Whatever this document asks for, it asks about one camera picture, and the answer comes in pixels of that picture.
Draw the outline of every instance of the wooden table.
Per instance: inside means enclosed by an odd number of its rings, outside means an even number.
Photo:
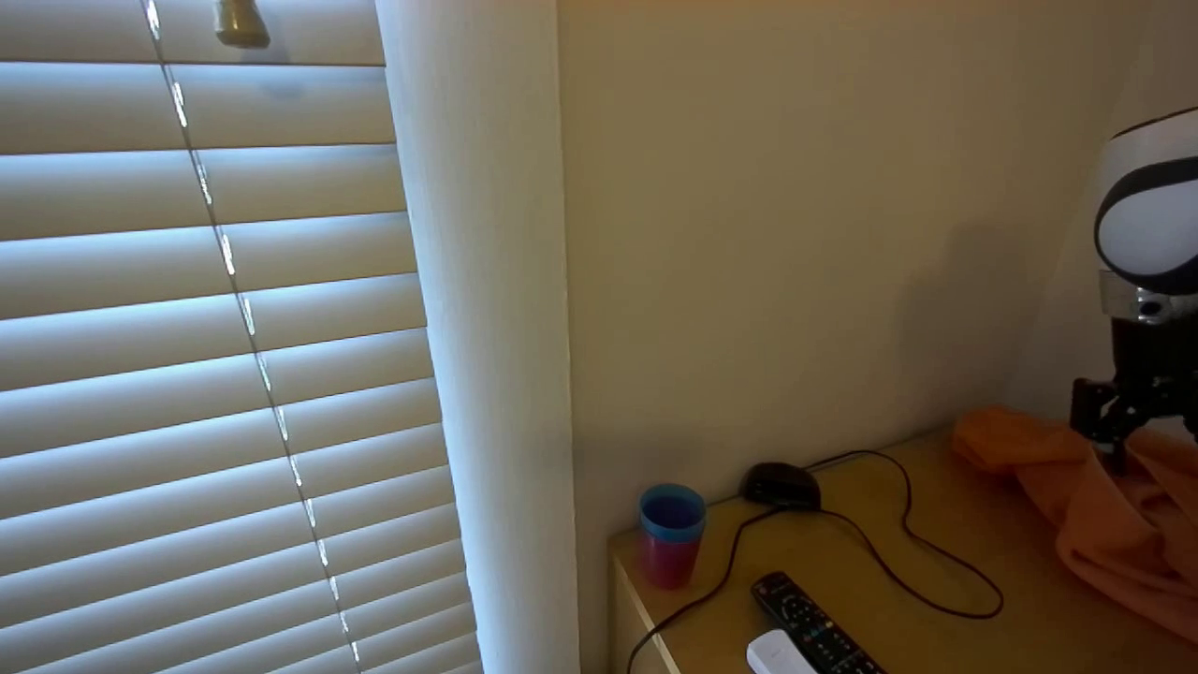
[[[937,613],[897,592],[835,515],[781,513],[745,532],[726,592],[650,639],[637,674],[745,674],[745,645],[766,629],[750,583],[771,568],[786,568],[891,674],[1198,671],[1194,645],[1127,613],[1061,567],[1051,523],[1016,483],[965,467],[946,452],[942,436],[887,452],[914,477],[914,532],[982,567],[1006,597],[1001,618]],[[851,461],[816,480],[825,507],[854,515],[914,589],[951,605],[985,609],[992,602],[976,577],[901,537],[901,480],[891,466]],[[741,497],[713,507],[697,577],[683,592],[645,583],[637,532],[614,538],[614,671],[650,623],[720,579],[734,529],[751,513],[761,507]]]

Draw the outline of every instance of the window blind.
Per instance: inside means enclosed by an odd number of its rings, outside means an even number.
[[[214,7],[0,4],[0,671],[481,671],[373,4]]]

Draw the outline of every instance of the blind cord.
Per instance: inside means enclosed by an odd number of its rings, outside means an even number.
[[[318,549],[318,567],[321,567],[321,579],[331,589],[333,609],[338,609],[341,639],[346,639],[357,671],[365,671],[365,653],[360,653],[360,639],[351,635],[351,624],[347,624],[347,609],[346,609],[346,597],[341,597],[341,583],[338,583],[338,573],[333,573],[333,562],[331,562],[331,548],[327,548],[327,537],[318,532],[318,515],[316,515],[312,494],[302,487],[302,471],[301,471],[301,461],[297,461],[287,416],[285,416],[285,407],[280,407],[280,402],[272,393],[270,367],[265,367],[265,354],[262,354],[262,341],[257,341],[257,331],[256,331],[256,312],[250,312],[250,298],[246,298],[246,293],[240,286],[240,272],[236,272],[232,238],[227,238],[227,233],[226,233],[226,225],[217,216],[217,198],[209,190],[205,163],[204,163],[204,156],[195,150],[195,140],[191,140],[185,82],[181,82],[177,69],[166,61],[159,0],[144,0],[144,10],[147,10],[147,30],[151,30],[151,44],[155,44],[155,61],[159,61],[160,82],[172,94],[181,143],[185,143],[195,187],[204,193],[205,225],[214,233],[214,247],[217,247],[217,256],[226,262],[226,282],[227,282],[227,293],[236,298],[236,316],[240,316],[240,324],[242,324],[256,372],[262,378],[265,407],[270,407],[270,418],[277,428],[277,441],[280,441],[280,452],[287,461],[287,471],[292,471],[297,503],[302,507],[307,537],[312,537],[312,544]]]
[[[976,577],[976,579],[992,592],[992,605],[985,605],[985,609],[961,609],[961,605],[946,605],[946,602],[919,592],[909,579],[901,579],[901,577],[895,573],[895,567],[876,549],[876,544],[864,537],[864,529],[862,529],[854,515],[845,515],[845,513],[839,513],[839,508],[816,508],[816,513],[839,520],[839,523],[870,549],[870,557],[884,568],[884,577],[887,577],[891,583],[897,583],[905,597],[914,597],[919,602],[925,602],[925,605],[932,605],[932,609],[939,609],[939,613],[951,613],[951,618],[969,618],[969,623],[987,623],[987,618],[1004,613],[1006,597],[1004,597],[1004,589],[1001,589],[982,567],[951,555],[946,548],[939,548],[939,544],[932,544],[932,538],[925,538],[925,537],[919,537],[919,532],[909,529],[914,480],[909,480],[909,471],[905,471],[901,461],[895,461],[891,452],[879,452],[879,448],[851,448],[851,452],[839,452],[839,458],[829,458],[829,461],[809,466],[809,471],[820,471],[820,467],[830,467],[830,466],[844,466],[844,461],[862,461],[862,458],[887,461],[887,466],[901,477],[901,515],[897,515],[901,537],[914,538],[919,548],[925,548],[925,549],[955,562],[955,567],[965,568],[969,577]],[[720,573],[714,589],[707,589],[705,597],[683,602],[674,613],[665,613],[659,624],[650,624],[650,629],[630,648],[624,674],[634,674],[634,661],[637,661],[637,654],[645,653],[645,645],[649,645],[650,635],[665,633],[674,623],[683,623],[683,618],[694,613],[697,605],[713,602],[713,600],[726,589],[726,579],[734,577],[734,567],[736,567],[741,537],[745,537],[751,523],[761,523],[761,520],[766,520],[766,515],[774,515],[774,513],[809,513],[809,508],[766,508],[766,513],[745,515],[745,520],[736,523],[736,532],[734,532],[734,544],[730,544],[730,555],[726,555],[726,562],[723,562],[723,573]]]

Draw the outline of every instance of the black computer mouse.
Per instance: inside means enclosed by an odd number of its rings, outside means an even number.
[[[814,471],[781,461],[751,466],[741,483],[745,503],[774,507],[774,508],[820,508],[820,483]]]

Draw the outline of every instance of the remote control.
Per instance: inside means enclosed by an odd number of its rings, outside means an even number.
[[[786,635],[814,661],[816,674],[879,674],[884,671],[786,573],[761,577],[751,583],[751,600],[771,624],[786,629]]]

